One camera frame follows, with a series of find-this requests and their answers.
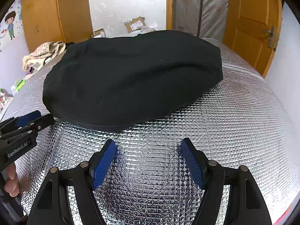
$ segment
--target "white wall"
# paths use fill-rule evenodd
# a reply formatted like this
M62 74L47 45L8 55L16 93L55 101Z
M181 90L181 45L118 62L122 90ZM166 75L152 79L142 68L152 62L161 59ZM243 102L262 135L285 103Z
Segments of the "white wall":
M265 81L286 108L300 138L300 24L286 3L278 47Z
M145 17L147 26L166 29L167 0L89 0L93 30L107 37L127 34L124 21Z
M11 86L18 78L23 79L26 72L22 70L22 59L28 55L28 47L22 31L0 52L0 88L11 94Z

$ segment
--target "human hand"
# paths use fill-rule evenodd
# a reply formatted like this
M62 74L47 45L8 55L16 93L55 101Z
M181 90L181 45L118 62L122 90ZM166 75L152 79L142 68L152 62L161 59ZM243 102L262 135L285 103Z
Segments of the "human hand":
M18 175L16 173L16 165L12 163L6 168L9 179L4 185L4 189L11 197L16 197L20 193L20 186L18 183Z

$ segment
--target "wooden wardrobe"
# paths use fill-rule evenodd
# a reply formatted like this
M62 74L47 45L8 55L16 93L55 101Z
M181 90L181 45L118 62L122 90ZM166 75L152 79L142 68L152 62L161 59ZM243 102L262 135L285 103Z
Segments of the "wooden wardrobe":
M22 0L21 5L30 52L44 42L77 43L93 35L89 0Z

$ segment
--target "silver tablecloth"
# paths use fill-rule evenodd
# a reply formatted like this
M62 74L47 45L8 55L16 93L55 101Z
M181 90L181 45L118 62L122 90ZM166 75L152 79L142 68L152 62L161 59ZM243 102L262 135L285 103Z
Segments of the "silver tablecloth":
M261 76L223 44L208 41L221 48L224 80L194 104L120 134L58 119L41 131L37 146L17 161L26 211L50 167L73 168L112 138L117 155L104 185L95 192L107 224L191 224L203 191L192 181L179 149L180 141L189 137L198 150L223 166L247 165L275 222L300 190L299 142L282 104ZM26 82L5 119L33 110L48 113L42 92L52 66L47 64ZM78 100L88 107L88 99ZM223 223L228 194L227 186L217 224ZM74 222L81 224L72 188L69 197Z

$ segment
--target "folded black garment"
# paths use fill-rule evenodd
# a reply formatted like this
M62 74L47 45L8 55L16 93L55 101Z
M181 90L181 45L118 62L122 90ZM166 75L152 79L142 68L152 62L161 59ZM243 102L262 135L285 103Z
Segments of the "folded black garment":
M91 38L52 68L43 102L64 121L119 132L192 104L222 79L220 49L184 32Z

